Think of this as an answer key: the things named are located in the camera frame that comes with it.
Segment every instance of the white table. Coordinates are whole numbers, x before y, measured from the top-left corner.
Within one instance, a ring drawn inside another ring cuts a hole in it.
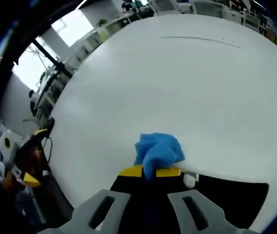
[[[200,15],[139,20],[81,65],[52,112],[51,168],[76,207],[133,164],[141,133],[173,134],[193,170],[267,182],[277,214],[277,46]]]

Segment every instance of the blue towel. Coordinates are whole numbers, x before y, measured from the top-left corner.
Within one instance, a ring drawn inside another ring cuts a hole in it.
[[[170,134],[141,134],[135,148],[137,153],[135,165],[143,165],[145,178],[148,181],[152,180],[156,169],[171,167],[174,162],[185,159],[181,145]]]

